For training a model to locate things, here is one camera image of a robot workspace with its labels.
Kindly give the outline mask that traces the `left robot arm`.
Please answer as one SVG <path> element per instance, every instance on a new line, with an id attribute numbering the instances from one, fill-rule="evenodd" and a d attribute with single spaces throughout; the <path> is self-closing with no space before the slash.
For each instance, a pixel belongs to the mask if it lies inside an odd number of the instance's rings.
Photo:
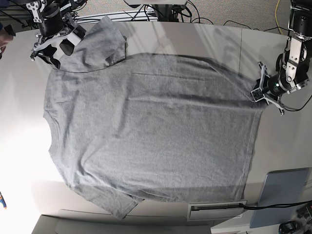
<path id="1" fill-rule="evenodd" d="M 267 67 L 259 62 L 260 79 L 251 91 L 254 102 L 265 100 L 274 104 L 281 115 L 299 112 L 282 103 L 282 96 L 301 90 L 309 83 L 308 71 L 312 59 L 312 2 L 310 0 L 292 0 L 288 23 L 287 42 L 284 52 L 276 60 L 277 74 L 271 76 Z"/>

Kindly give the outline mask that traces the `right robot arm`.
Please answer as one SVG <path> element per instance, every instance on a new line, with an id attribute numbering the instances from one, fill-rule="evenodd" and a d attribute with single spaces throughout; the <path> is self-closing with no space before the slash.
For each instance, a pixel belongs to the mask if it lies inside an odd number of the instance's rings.
<path id="1" fill-rule="evenodd" d="M 39 28 L 37 42 L 31 50 L 32 61 L 39 57 L 59 69 L 60 61 L 54 58 L 57 51 L 54 43 L 59 44 L 65 55 L 72 55 L 86 34 L 85 29 L 74 21 L 75 10 L 84 4 L 84 0 L 32 0 L 25 4 Z"/>

